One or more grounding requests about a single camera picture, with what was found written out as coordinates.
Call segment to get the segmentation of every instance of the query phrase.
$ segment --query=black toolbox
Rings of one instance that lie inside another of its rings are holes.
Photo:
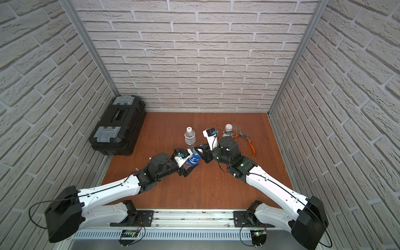
[[[94,150],[103,155],[131,155],[146,117],[138,96],[117,96],[89,136]]]

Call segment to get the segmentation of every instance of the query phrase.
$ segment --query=plastic bottle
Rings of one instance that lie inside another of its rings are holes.
[[[191,150],[192,150],[193,155],[192,155],[192,157],[190,157],[190,158],[185,162],[185,164],[183,164],[183,167],[184,167],[185,169],[190,168],[191,166],[193,166],[194,164],[196,164],[196,163],[201,159],[201,156],[200,156],[200,154],[198,153],[198,151],[199,151],[200,153],[203,152],[201,149],[194,149],[194,148],[192,148]]]
[[[192,130],[192,127],[187,127],[185,132],[186,144],[193,145],[196,142],[196,133]]]
[[[225,131],[224,131],[224,134],[222,136],[223,137],[224,136],[230,136],[231,134],[232,134],[232,124],[228,123],[228,124],[225,125]]]

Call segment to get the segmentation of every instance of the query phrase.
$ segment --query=metal corner post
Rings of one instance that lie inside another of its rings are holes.
[[[94,45],[92,39],[90,38],[89,33],[85,28],[85,25],[80,19],[75,6],[71,2],[71,0],[59,0],[59,1],[65,10],[65,13],[71,20],[72,24],[74,25],[76,32],[81,37],[83,44],[86,46],[90,55],[92,56],[93,61],[98,67],[101,75],[104,77],[107,85],[110,87],[111,92],[114,94],[114,96],[119,96],[120,93],[117,87],[115,86],[114,80],[111,78],[110,73],[108,72],[106,65],[104,64],[103,60],[101,59],[96,49],[96,46]]]
[[[294,53],[294,56],[292,58],[292,61],[290,62],[288,71],[286,72],[285,77],[283,78],[282,84],[280,85],[278,92],[276,93],[276,96],[275,96],[274,100],[272,101],[270,110],[268,111],[268,116],[270,116],[272,114],[272,112],[274,111],[274,108],[278,104],[278,101],[283,93],[283,90],[285,89],[286,85],[288,84],[289,78],[292,75],[292,73],[294,72],[295,67],[299,63],[301,56],[302,56],[304,50],[306,49],[308,42],[310,41],[311,36],[312,36],[315,28],[317,27],[318,22],[320,21],[321,16],[324,13],[328,3],[329,3],[329,0],[319,0],[318,1],[317,6],[315,7],[314,14],[311,17],[310,23],[308,24],[307,29],[300,41],[299,47],[297,48],[297,50]]]

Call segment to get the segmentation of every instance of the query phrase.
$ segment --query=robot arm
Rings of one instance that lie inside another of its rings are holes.
[[[235,178],[257,188],[281,208],[273,208],[255,201],[247,210],[247,219],[253,226],[272,224],[292,233],[307,249],[315,249],[328,227],[324,205],[317,197],[299,194],[267,174],[256,162],[242,156],[231,136],[223,137],[216,144],[214,128],[203,131],[208,144],[203,144],[202,158],[206,163],[216,160],[227,165]]]
[[[171,157],[166,153],[157,154],[143,169],[116,182],[81,190],[75,186],[65,188],[45,211],[49,241],[59,242],[79,229],[104,221],[135,222],[132,217],[137,211],[132,203],[104,205],[146,192],[173,173],[188,176],[197,165],[188,169],[182,166],[192,155],[190,149],[177,148]]]

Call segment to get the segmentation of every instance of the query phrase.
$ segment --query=brick wall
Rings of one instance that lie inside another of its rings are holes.
[[[74,1],[121,93],[211,112],[269,110],[316,3]]]
[[[28,208],[91,185],[88,136],[112,94],[58,1],[1,2],[0,249],[51,249]],[[32,209],[43,226],[47,206]]]
[[[271,115],[336,249],[400,245],[398,0],[331,0]]]

